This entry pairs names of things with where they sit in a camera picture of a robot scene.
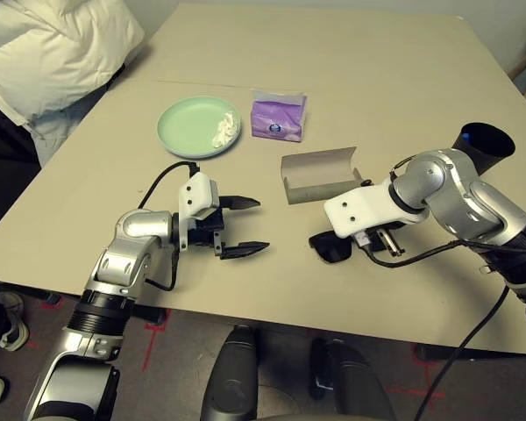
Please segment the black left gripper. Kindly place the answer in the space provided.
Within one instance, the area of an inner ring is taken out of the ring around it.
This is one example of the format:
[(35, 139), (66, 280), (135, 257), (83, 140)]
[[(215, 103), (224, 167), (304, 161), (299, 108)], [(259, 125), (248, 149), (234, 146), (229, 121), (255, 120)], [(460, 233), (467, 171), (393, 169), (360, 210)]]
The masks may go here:
[[(241, 211), (260, 206), (256, 199), (245, 196), (220, 196), (219, 205), (222, 209)], [(244, 258), (269, 247), (268, 242), (247, 241), (236, 246), (226, 246), (222, 241), (224, 232), (224, 216), (217, 209), (202, 220), (195, 221), (195, 227), (188, 231), (188, 243), (192, 246), (207, 246), (214, 250), (221, 260)]]

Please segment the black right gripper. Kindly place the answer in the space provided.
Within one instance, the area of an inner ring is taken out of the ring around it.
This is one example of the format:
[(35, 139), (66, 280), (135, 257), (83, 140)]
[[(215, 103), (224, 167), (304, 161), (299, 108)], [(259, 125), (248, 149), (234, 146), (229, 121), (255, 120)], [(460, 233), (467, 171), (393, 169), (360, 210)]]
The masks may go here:
[(374, 226), (357, 232), (354, 235), (354, 240), (359, 248), (367, 248), (373, 253), (389, 251), (392, 257), (400, 257), (405, 253), (405, 250), (399, 246), (392, 231), (398, 230), (403, 226), (404, 223), (402, 222)]

